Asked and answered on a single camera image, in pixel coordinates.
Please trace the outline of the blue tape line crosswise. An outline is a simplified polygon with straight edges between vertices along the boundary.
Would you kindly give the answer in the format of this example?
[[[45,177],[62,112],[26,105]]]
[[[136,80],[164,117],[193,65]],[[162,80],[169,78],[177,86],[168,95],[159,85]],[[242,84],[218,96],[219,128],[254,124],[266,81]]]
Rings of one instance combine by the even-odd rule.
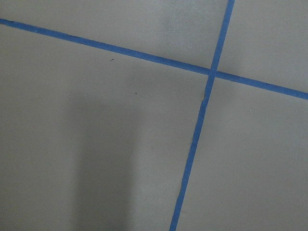
[[[12,28],[16,28],[16,29],[36,33],[36,34],[41,34],[41,35],[52,37],[52,38],[62,39],[62,40],[66,40],[69,42],[101,49],[104,51],[110,51],[113,53],[118,53],[118,54],[130,56],[130,57],[150,61],[153,63],[163,64],[163,65],[199,73],[199,74],[209,75],[210,73],[210,69],[205,68],[205,67],[201,67],[201,66],[197,66],[197,65],[193,65],[189,63],[184,63],[184,62],[180,62],[180,61],[176,61],[176,60],[172,60],[172,59],[168,59],[168,58],[164,58],[160,56],[155,56],[152,54],[135,51],[135,50],[131,50],[131,49],[115,46],[115,45],[110,45],[110,44],[94,41],[94,40],[87,39],[87,38],[77,37],[77,36],[69,35],[66,33],[59,32],[59,31],[54,31],[54,30],[50,30],[50,29],[46,29],[42,27],[32,26],[29,24],[24,24],[24,23],[20,23],[16,21],[9,21],[6,19],[1,19],[0,23],[8,27],[12,27]],[[294,90],[294,89],[290,89],[287,87],[282,87],[282,86],[278,86],[278,85],[274,85],[274,84],[246,78],[246,77],[241,77],[241,76],[237,76],[237,75],[233,75],[233,74],[229,74],[225,72],[217,71],[216,77],[224,79],[224,80],[264,89],[264,90],[269,90],[269,91],[293,96],[296,98],[301,98],[305,100],[308,98],[308,94],[303,91]]]

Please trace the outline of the blue tape line lengthwise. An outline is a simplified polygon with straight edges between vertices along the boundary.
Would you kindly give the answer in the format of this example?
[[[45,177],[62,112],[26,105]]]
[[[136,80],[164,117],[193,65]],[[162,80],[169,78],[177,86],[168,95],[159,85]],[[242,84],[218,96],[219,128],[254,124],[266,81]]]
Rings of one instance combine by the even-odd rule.
[[[173,211],[173,216],[172,216],[171,223],[170,223],[170,226],[169,226],[170,231],[175,231],[177,229],[177,225],[178,225],[178,222],[179,222],[181,209],[182,209],[182,206],[183,206],[183,202],[184,202],[187,186],[188,186],[188,183],[189,183],[191,170],[192,170],[192,167],[193,167],[195,154],[196,154],[196,151],[197,151],[199,138],[200,138],[200,135],[201,135],[201,131],[202,131],[202,127],[203,127],[203,123],[204,123],[204,119],[205,119],[206,109],[207,109],[209,99],[210,99],[210,95],[211,95],[211,92],[212,92],[212,88],[213,88],[213,85],[214,85],[214,80],[215,80],[218,65],[219,65],[219,62],[220,62],[220,58],[221,58],[225,38],[226,38],[226,35],[227,35],[227,31],[228,31],[228,27],[229,27],[229,23],[230,23],[230,19],[231,19],[231,14],[232,14],[232,11],[233,11],[233,8],[234,8],[234,4],[235,4],[235,1],[233,1],[233,0],[228,1],[226,11],[224,13],[224,18],[223,18],[223,21],[222,21],[222,24],[221,24],[219,37],[218,37],[218,40],[217,40],[217,44],[216,44],[215,52],[214,52],[214,55],[213,55],[211,67],[210,67],[210,70],[209,70],[209,75],[208,75],[207,82],[206,82],[206,85],[205,85],[204,98],[203,98],[203,100],[200,104],[198,118],[197,118],[197,122],[196,122],[196,125],[195,125],[195,128],[194,128],[193,137],[192,137],[192,143],[191,143],[191,146],[190,146],[190,149],[189,149],[188,157],[187,157],[186,164],[185,164],[185,169],[184,169],[182,179],[181,179],[180,191],[179,191],[178,197],[176,199],[176,203],[175,203],[175,207],[174,207],[174,211]]]

